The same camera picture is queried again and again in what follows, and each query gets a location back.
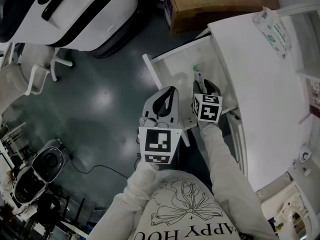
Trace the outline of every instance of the black cable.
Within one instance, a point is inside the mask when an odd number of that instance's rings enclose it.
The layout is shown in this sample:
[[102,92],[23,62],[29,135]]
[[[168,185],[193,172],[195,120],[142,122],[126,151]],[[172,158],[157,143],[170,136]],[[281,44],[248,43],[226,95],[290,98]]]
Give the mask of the black cable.
[[77,167],[75,167],[74,162],[73,162],[72,160],[71,160],[71,164],[72,164],[72,166],[74,167],[74,169],[76,169],[76,170],[78,171],[78,173],[81,173],[81,174],[89,174],[89,173],[91,173],[96,167],[104,167],[104,168],[107,168],[107,169],[109,169],[109,170],[111,170],[111,171],[119,174],[120,176],[128,179],[128,177],[125,176],[125,175],[123,175],[121,172],[118,172],[117,170],[112,169],[111,167],[108,167],[108,166],[103,165],[103,164],[95,165],[94,167],[92,167],[92,169],[91,169],[90,171],[87,171],[87,172],[85,172],[85,171],[80,171]]
[[26,209],[28,209],[29,207],[31,206],[31,203],[30,204],[28,204],[28,206],[26,207],[26,208],[24,208],[24,210],[22,211],[22,212],[20,212],[20,213],[18,213],[18,214],[13,214],[13,216],[19,216],[19,215],[21,215],[21,214],[23,214],[25,211],[26,211]]
[[69,159],[70,159],[70,156],[69,156],[68,159],[66,160],[66,162],[65,162],[64,166],[62,167],[62,169],[65,168],[65,166],[67,165]]

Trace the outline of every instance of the graphic print shirt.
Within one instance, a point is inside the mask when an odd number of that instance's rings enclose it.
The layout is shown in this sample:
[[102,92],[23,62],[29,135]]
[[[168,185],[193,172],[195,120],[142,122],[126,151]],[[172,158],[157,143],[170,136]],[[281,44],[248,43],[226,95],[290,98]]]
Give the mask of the graphic print shirt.
[[159,174],[159,186],[130,239],[240,239],[237,229],[199,179],[176,170]]

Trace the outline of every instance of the chair leg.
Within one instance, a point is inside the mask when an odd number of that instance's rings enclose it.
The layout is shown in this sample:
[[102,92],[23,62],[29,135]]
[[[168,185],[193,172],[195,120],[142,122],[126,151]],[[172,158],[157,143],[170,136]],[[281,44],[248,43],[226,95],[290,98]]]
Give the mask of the chair leg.
[[[45,73],[44,79],[41,83],[41,86],[38,87],[37,89],[33,89],[33,82],[35,79],[35,75],[36,75],[36,71],[42,70]],[[30,75],[30,79],[29,79],[29,83],[28,83],[28,88],[26,89],[24,95],[29,96],[30,94],[35,94],[35,95],[39,95],[45,85],[45,81],[47,78],[47,75],[50,73],[49,69],[44,68],[43,66],[40,66],[38,64],[33,65],[32,69],[31,69],[31,75]]]
[[55,64],[56,64],[56,62],[54,60],[51,60],[50,70],[51,70],[51,77],[54,82],[58,81],[58,79],[56,77]]
[[65,60],[65,59],[62,59],[62,58],[59,58],[59,57],[55,57],[54,60],[58,63],[61,63],[63,65],[66,65],[68,67],[73,67],[74,63],[72,61],[69,61],[69,60]]

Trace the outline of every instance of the fiducial marker cube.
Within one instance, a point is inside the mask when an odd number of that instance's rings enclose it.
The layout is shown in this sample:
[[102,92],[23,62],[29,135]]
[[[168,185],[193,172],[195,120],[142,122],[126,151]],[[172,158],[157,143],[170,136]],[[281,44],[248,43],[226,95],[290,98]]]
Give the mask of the fiducial marker cube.
[[222,97],[195,93],[193,112],[198,121],[217,123],[222,111]]

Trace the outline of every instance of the white chair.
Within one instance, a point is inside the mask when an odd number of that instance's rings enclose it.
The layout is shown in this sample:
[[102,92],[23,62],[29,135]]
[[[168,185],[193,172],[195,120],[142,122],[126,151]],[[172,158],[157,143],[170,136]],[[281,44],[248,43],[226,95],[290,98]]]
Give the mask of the white chair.
[[26,44],[18,65],[12,63],[14,49],[12,44],[9,64],[0,69],[0,120],[3,112],[22,95],[39,95],[50,72],[53,81],[57,81],[56,62],[74,66],[73,62],[57,57],[59,49],[41,44]]

